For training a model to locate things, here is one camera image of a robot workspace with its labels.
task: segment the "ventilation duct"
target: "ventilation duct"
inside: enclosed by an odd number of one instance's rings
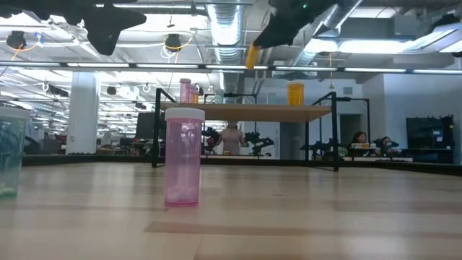
[[[362,0],[339,0],[340,3],[334,5],[327,11],[321,24],[317,27],[317,30],[311,35],[310,38],[322,33],[326,33],[329,30],[337,30],[341,25],[348,19],[353,11],[361,4]],[[309,66],[315,59],[318,53],[302,51],[299,56],[294,60],[292,66]]]
[[[210,29],[215,45],[226,48],[215,48],[215,56],[219,64],[242,64],[243,50],[229,48],[241,43],[243,36],[242,5],[209,4],[206,6],[211,22]],[[244,86],[240,84],[241,74],[223,73],[222,82],[225,92],[243,93]],[[235,100],[226,99],[226,103]]]

